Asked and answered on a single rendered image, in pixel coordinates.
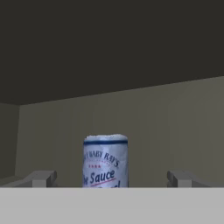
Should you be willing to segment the white condiment bottle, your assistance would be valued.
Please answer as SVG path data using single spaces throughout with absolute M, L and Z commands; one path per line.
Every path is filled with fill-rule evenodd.
M 121 134 L 87 136 L 83 142 L 82 186 L 129 186 L 128 138 Z

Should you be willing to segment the dark cabinet interior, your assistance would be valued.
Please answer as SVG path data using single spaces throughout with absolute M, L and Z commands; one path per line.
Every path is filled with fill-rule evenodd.
M 129 139 L 129 183 L 224 185 L 224 0 L 0 0 L 0 179 L 82 182 L 88 135 Z

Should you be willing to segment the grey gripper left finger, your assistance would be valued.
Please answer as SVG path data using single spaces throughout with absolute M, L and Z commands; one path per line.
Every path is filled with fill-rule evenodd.
M 20 180 L 15 180 L 3 187 L 57 187 L 56 171 L 33 171 Z

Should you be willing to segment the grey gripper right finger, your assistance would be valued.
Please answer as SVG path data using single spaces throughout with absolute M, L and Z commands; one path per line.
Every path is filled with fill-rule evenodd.
M 199 179 L 189 171 L 168 171 L 168 187 L 213 187 L 209 182 Z

